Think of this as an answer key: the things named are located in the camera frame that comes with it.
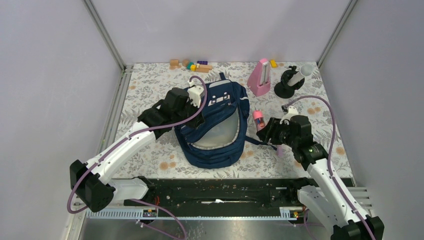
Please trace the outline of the pink glue stick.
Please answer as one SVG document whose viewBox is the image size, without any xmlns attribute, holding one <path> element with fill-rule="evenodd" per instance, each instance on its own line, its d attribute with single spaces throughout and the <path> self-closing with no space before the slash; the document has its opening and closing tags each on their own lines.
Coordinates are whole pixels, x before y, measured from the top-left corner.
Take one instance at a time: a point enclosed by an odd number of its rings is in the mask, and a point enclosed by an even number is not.
<svg viewBox="0 0 424 240">
<path fill-rule="evenodd" d="M 266 123 L 264 121 L 264 115 L 260 110 L 254 110 L 252 113 L 252 117 L 257 131 L 260 131 L 266 126 Z"/>
</svg>

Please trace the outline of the light purple marker pen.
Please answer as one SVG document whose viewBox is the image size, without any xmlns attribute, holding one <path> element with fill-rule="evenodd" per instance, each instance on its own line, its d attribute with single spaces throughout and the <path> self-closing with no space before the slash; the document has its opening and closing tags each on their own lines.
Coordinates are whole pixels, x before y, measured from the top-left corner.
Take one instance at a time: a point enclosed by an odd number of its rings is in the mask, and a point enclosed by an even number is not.
<svg viewBox="0 0 424 240">
<path fill-rule="evenodd" d="M 283 157 L 284 156 L 284 149 L 282 145 L 278 145 L 276 147 L 276 154 L 278 157 Z"/>
</svg>

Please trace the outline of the navy blue student backpack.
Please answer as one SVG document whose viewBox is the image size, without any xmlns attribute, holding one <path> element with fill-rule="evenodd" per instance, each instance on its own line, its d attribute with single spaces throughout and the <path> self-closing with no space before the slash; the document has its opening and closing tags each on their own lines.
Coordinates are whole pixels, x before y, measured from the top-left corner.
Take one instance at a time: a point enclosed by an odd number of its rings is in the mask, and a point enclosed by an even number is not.
<svg viewBox="0 0 424 240">
<path fill-rule="evenodd" d="M 202 169 L 225 168 L 236 163 L 245 142 L 264 145 L 247 136 L 250 102 L 244 86 L 220 73 L 220 80 L 206 84 L 204 123 L 197 128 L 174 127 L 178 143 L 187 161 Z"/>
</svg>

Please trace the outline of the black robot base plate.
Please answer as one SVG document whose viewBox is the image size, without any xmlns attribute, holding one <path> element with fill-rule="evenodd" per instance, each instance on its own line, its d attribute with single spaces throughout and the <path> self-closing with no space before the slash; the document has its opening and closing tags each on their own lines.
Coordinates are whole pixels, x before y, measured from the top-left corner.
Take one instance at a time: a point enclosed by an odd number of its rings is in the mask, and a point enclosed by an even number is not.
<svg viewBox="0 0 424 240">
<path fill-rule="evenodd" d="M 295 210 L 302 216 L 306 207 L 295 192 L 297 178 L 147 178 L 147 194 L 141 199 L 170 211 L 177 208 L 277 208 Z"/>
</svg>

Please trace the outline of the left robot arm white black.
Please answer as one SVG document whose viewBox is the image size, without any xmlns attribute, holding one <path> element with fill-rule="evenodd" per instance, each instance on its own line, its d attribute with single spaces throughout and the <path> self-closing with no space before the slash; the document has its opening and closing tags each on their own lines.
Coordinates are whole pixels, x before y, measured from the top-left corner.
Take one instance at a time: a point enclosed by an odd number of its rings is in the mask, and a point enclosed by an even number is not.
<svg viewBox="0 0 424 240">
<path fill-rule="evenodd" d="M 207 93 L 206 87 L 199 85 L 172 88 L 164 99 L 145 109 L 126 134 L 103 152 L 87 162 L 75 160 L 69 167 L 69 213 L 77 213 L 71 208 L 74 196 L 94 213 L 119 200 L 137 199 L 144 206 L 152 204 L 155 192 L 142 180 L 113 181 L 112 177 L 126 161 L 173 127 L 200 126 L 204 122 L 201 111 L 206 105 Z"/>
</svg>

